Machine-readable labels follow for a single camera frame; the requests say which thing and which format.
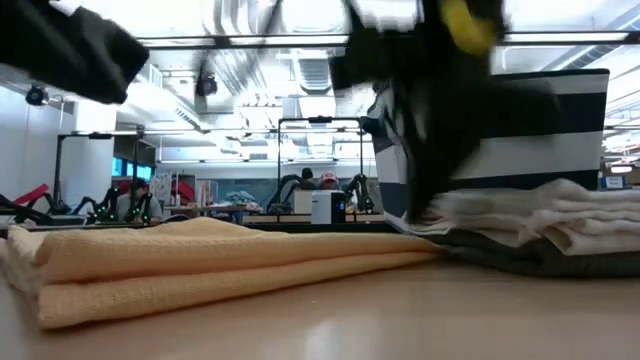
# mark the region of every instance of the yellow towel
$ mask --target yellow towel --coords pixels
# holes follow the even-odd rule
[[[7,278],[53,329],[200,305],[436,258],[396,234],[286,234],[197,218],[144,230],[12,227]]]

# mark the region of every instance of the folded towel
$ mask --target folded towel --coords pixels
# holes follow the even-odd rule
[[[472,230],[513,248],[545,238],[564,255],[640,251],[640,192],[592,192],[560,179],[535,190],[458,190],[440,196],[441,220],[419,235]]]
[[[463,189],[440,195],[432,211],[445,218],[463,215],[529,216],[536,210],[556,212],[618,211],[640,213],[640,191],[588,191],[558,179],[534,190]]]
[[[143,230],[12,227],[4,269],[52,329],[123,319],[436,258],[397,234],[286,234],[208,218]]]

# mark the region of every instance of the yellow tag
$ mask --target yellow tag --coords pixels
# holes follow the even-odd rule
[[[473,17],[465,0],[440,0],[440,3],[440,15],[458,48],[477,56],[493,49],[496,36],[491,21]]]

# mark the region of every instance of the stack of folded towels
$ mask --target stack of folded towels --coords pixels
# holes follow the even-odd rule
[[[12,227],[6,278],[41,328],[123,319],[434,259],[399,234],[286,234],[197,218],[142,230]]]
[[[416,233],[471,230],[521,247],[546,238],[565,255],[640,251],[640,191],[588,191],[569,180],[535,190],[459,190],[441,195],[434,223]]]
[[[533,275],[640,276],[640,191],[560,179],[529,191],[452,191],[431,212],[437,220],[410,232],[465,260]]]

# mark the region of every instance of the desk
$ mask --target desk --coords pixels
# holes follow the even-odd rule
[[[40,333],[0,278],[7,360],[602,360],[640,353],[640,280],[426,264]]]
[[[165,206],[165,210],[171,212],[172,215],[175,214],[184,214],[190,218],[198,217],[198,216],[208,216],[207,214],[215,211],[219,213],[224,213],[224,218],[231,217],[234,219],[235,223],[242,224],[243,223],[243,215],[244,213],[259,213],[259,210],[249,209],[246,205],[233,205],[233,206],[219,206],[219,205],[211,205],[211,206]]]
[[[384,215],[380,214],[347,214],[347,222],[352,223],[356,221],[359,223],[365,222],[383,222]],[[251,215],[244,218],[244,224],[264,224],[264,223],[311,223],[311,215]]]

